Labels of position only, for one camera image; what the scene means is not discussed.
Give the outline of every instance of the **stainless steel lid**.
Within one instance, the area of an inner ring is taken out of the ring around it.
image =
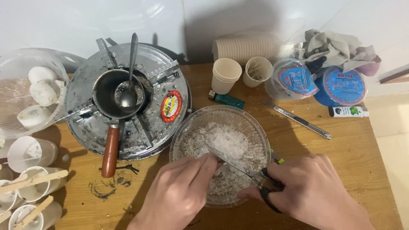
[[[108,50],[118,68],[129,70],[130,43],[114,45]],[[65,98],[65,111],[71,114],[81,110],[67,121],[71,133],[86,149],[99,155],[104,152],[110,119],[94,105],[92,88],[96,79],[108,71],[107,66],[111,67],[104,58],[101,51],[88,58],[71,78]],[[171,64],[173,60],[162,51],[138,44],[134,74],[144,85],[149,99],[142,113],[121,124],[119,160],[145,159],[162,151],[191,111],[189,85],[178,65],[164,67]]]

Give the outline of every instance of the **sticker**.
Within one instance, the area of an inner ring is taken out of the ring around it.
[[[284,89],[303,96],[312,96],[318,92],[317,85],[305,67],[281,70],[278,74],[278,82]]]
[[[160,106],[160,117],[162,121],[172,122],[179,115],[182,108],[182,96],[177,90],[170,91],[162,101]]]
[[[366,93],[364,80],[354,70],[343,73],[342,69],[334,68],[325,76],[324,87],[327,94],[342,105],[356,105]]]

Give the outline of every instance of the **blue plastic container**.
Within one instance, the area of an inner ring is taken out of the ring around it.
[[[343,73],[336,66],[329,67],[315,80],[319,91],[315,99],[325,106],[354,106],[365,99],[368,89],[365,80],[355,70]]]

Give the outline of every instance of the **hand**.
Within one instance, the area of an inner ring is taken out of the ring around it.
[[[182,230],[203,208],[216,171],[212,154],[184,157],[163,166],[128,230]]]
[[[285,184],[282,192],[269,193],[281,212],[323,230],[374,230],[368,213],[345,190],[328,157],[302,157],[283,165],[271,164],[268,174]],[[257,188],[239,192],[239,198],[257,198]]]

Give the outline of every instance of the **scissors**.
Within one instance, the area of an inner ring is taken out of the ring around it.
[[[263,198],[264,202],[271,208],[273,209],[275,212],[277,213],[282,213],[280,212],[280,210],[278,210],[278,208],[276,208],[271,201],[268,198],[268,194],[270,192],[281,192],[284,190],[285,185],[281,182],[278,181],[274,178],[272,178],[270,175],[268,175],[267,173],[267,168],[263,168],[261,171],[259,172],[254,172],[251,171],[249,169],[246,169],[244,166],[242,166],[241,164],[237,163],[235,160],[224,156],[220,151],[218,151],[217,149],[214,149],[213,147],[208,146],[207,147],[209,152],[213,153],[215,156],[219,157],[220,159],[222,159],[223,161],[225,161],[227,164],[235,167],[236,169],[242,171],[244,174],[246,174],[248,177],[250,177],[254,182],[256,182],[256,185],[258,187],[258,189],[260,190],[260,195]],[[263,177],[267,180],[270,180],[271,183],[273,184],[272,189],[269,189],[267,187],[265,187],[259,180],[256,179],[256,176],[260,176]]]

